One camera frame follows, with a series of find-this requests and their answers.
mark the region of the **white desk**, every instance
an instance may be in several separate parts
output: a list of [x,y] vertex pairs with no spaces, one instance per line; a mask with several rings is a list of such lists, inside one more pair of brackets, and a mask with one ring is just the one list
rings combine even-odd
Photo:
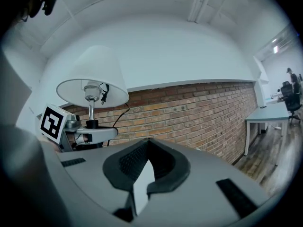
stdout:
[[278,159],[276,162],[276,166],[280,161],[281,151],[284,148],[285,140],[287,136],[287,126],[288,126],[288,111],[284,102],[267,105],[266,108],[257,108],[252,114],[250,114],[246,120],[246,144],[245,144],[245,151],[244,155],[248,154],[248,148],[250,144],[250,123],[259,123],[259,134],[261,133],[261,123],[265,122],[281,122],[282,123],[282,130],[281,136],[282,145],[279,150]]

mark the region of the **white lamp shade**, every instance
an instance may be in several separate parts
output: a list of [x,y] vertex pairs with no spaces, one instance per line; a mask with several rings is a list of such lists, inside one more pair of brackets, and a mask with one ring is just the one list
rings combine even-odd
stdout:
[[68,103],[88,107],[84,87],[89,81],[103,83],[100,87],[109,92],[106,102],[102,105],[100,99],[95,102],[95,108],[116,107],[129,99],[124,83],[119,61],[113,51],[97,45],[88,48],[74,63],[71,71],[57,86],[57,94]]

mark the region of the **wooden floor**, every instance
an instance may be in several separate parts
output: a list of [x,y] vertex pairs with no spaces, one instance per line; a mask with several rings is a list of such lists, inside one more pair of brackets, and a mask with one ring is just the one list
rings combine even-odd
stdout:
[[243,156],[235,165],[259,183],[269,196],[288,186],[300,164],[303,153],[303,108],[296,115],[302,119],[301,124],[294,119],[292,125],[288,125],[286,143],[278,166],[275,163],[282,137],[281,131],[274,129],[275,126],[281,126],[277,123],[271,123],[265,134],[257,136],[248,155]]

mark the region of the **lamp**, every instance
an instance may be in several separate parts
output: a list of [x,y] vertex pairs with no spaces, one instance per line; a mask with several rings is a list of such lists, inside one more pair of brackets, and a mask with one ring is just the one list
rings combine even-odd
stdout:
[[111,49],[104,46],[88,48],[57,86],[63,100],[89,108],[94,120],[94,108],[116,107],[129,99],[119,61]]

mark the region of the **brick wall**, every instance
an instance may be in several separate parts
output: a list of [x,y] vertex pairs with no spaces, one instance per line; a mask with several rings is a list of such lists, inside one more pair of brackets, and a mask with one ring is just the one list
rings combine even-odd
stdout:
[[[119,134],[110,145],[155,137],[200,148],[229,163],[244,153],[244,119],[257,107],[249,82],[190,84],[137,91],[129,96],[131,109],[117,122]],[[95,119],[99,125],[113,126],[126,108],[95,109]],[[65,110],[78,113],[83,125],[89,118],[88,108],[72,105]],[[256,125],[252,124],[250,130],[253,140]]]

